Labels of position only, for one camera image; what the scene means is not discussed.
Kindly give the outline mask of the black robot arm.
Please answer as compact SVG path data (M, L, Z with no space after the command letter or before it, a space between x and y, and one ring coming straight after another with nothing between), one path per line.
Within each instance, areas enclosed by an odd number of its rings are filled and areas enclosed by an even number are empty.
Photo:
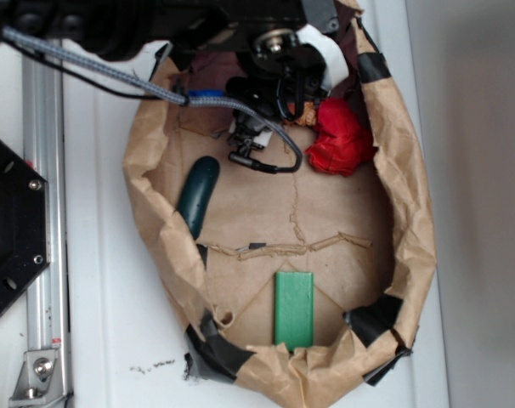
M69 39L114 62L167 41L181 71L201 54L233 53L257 84L275 90L281 117L328 96L348 78L332 1L0 1L0 41L9 30Z

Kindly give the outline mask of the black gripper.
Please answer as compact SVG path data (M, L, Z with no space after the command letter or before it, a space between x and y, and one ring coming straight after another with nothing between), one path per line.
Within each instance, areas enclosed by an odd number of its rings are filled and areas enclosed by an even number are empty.
M237 30L225 49L235 53L246 73L228 80L227 95L268 117L296 120L306 101L323 99L348 78L339 45L310 24L258 36Z

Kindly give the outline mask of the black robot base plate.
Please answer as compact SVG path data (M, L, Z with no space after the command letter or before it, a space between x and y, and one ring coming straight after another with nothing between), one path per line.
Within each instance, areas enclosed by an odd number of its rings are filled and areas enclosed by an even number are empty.
M47 192L0 139L0 318L48 266Z

